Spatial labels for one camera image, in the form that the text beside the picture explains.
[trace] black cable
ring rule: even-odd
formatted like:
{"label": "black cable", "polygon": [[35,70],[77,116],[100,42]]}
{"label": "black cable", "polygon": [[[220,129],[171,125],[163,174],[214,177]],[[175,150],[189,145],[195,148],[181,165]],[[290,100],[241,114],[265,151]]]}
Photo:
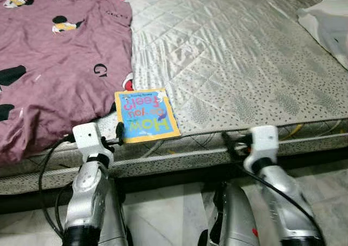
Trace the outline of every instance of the black cable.
{"label": "black cable", "polygon": [[209,136],[207,138],[207,140],[202,144],[203,146],[207,145],[215,136],[215,133],[214,134],[210,134],[211,136]]}
{"label": "black cable", "polygon": [[65,185],[62,189],[60,189],[56,199],[55,199],[55,203],[54,203],[54,214],[55,214],[55,220],[58,224],[58,228],[60,230],[60,232],[63,234],[64,233],[64,228],[61,224],[60,221],[60,216],[59,216],[59,199],[61,197],[61,195],[63,194],[63,192],[72,185],[72,182],[69,182],[67,185]]}
{"label": "black cable", "polygon": [[285,198],[288,202],[293,204],[297,209],[299,209],[313,224],[313,226],[317,229],[319,233],[320,239],[323,241],[324,246],[326,245],[324,235],[322,234],[321,228],[317,224],[316,220],[311,216],[301,205],[299,205],[293,198],[289,197],[287,194],[283,193],[279,189],[275,188],[272,184],[269,182],[263,180],[262,178],[256,176],[255,174],[245,170],[242,166],[240,166],[234,159],[234,157],[239,158],[240,156],[237,154],[237,152],[234,150],[234,141],[230,138],[230,136],[226,133],[222,133],[222,139],[225,142],[225,145],[227,147],[227,151],[229,153],[229,157],[231,158],[232,163],[234,163],[238,169],[240,169],[243,173],[247,174],[251,178],[255,179],[256,181],[260,182],[262,185],[272,189],[279,195],[281,195],[283,198]]}
{"label": "black cable", "polygon": [[49,223],[49,225],[52,227],[52,229],[54,230],[54,232],[62,239],[63,238],[63,233],[60,232],[60,230],[56,227],[55,223],[52,221],[51,217],[48,214],[46,205],[45,205],[45,199],[44,199],[44,194],[42,192],[42,177],[44,175],[47,163],[49,161],[49,159],[51,158],[51,155],[53,153],[53,151],[63,142],[66,141],[70,141],[73,142],[74,138],[73,135],[67,135],[65,136],[63,139],[59,140],[57,143],[55,143],[53,145],[53,147],[51,148],[51,150],[48,152],[48,154],[45,156],[45,158],[43,159],[43,166],[42,169],[40,171],[40,175],[39,175],[39,182],[38,182],[38,187],[39,187],[39,198],[40,198],[40,204],[41,204],[41,209],[43,211],[43,214],[45,215],[45,218],[47,220],[47,222]]}
{"label": "black cable", "polygon": [[203,146],[201,143],[199,143],[197,140],[195,140],[192,136],[190,136],[193,141],[195,141],[200,147],[204,148],[205,150],[208,150],[205,146]]}

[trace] blue book cover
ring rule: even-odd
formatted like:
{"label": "blue book cover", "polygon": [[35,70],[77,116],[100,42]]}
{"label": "blue book cover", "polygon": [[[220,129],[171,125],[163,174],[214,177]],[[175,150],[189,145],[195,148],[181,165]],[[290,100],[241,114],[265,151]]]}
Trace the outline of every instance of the blue book cover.
{"label": "blue book cover", "polygon": [[180,136],[165,89],[116,92],[115,101],[126,143]]}

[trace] white quilted fabric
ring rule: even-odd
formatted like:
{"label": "white quilted fabric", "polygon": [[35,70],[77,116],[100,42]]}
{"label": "white quilted fabric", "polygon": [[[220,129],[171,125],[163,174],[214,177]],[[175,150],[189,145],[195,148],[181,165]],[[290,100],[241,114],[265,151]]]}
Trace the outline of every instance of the white quilted fabric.
{"label": "white quilted fabric", "polygon": [[297,23],[319,0],[129,0],[136,89],[183,133],[346,118],[348,73]]}

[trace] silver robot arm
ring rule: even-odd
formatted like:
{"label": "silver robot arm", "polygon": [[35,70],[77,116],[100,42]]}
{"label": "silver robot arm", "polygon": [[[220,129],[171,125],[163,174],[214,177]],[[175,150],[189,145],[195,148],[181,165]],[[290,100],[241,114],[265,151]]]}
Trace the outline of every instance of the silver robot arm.
{"label": "silver robot arm", "polygon": [[[313,216],[296,181],[276,165],[277,128],[270,125],[255,127],[251,129],[251,135],[251,153],[244,161],[244,168],[285,193]],[[324,245],[319,230],[297,207],[266,186],[260,185],[260,191],[268,204],[283,246]]]}
{"label": "silver robot arm", "polygon": [[[78,125],[73,128],[73,134],[84,163],[73,181],[63,246],[97,246],[101,239],[102,242],[112,241],[108,245],[127,245],[114,182],[108,176],[107,168],[114,161],[112,149],[102,142],[104,139],[95,123]],[[103,225],[106,211],[105,221],[112,223]]]}

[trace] red marking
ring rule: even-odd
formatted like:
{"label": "red marking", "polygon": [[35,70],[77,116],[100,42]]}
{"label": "red marking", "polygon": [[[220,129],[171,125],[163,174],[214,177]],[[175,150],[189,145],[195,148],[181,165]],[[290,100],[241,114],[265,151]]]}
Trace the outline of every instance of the red marking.
{"label": "red marking", "polygon": [[133,81],[132,80],[129,80],[127,81],[127,83],[125,84],[125,89],[128,90],[128,91],[133,91]]}
{"label": "red marking", "polygon": [[257,232],[257,230],[255,228],[252,228],[252,233],[256,236],[259,237],[259,233]]}

